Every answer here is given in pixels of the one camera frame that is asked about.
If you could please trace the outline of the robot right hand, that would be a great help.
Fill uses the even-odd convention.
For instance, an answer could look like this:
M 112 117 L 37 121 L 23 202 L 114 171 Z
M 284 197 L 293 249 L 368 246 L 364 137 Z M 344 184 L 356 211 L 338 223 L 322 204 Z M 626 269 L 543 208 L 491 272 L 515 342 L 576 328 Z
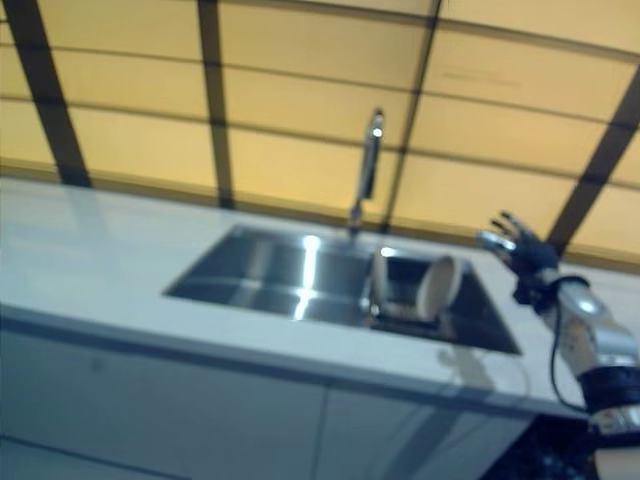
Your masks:
M 558 269 L 558 255 L 553 246 L 543 242 L 522 220 L 502 210 L 499 219 L 492 219 L 495 231 L 481 230 L 476 234 L 479 245 L 498 258 L 515 276 L 514 300 L 533 306 L 545 290 L 539 275 Z

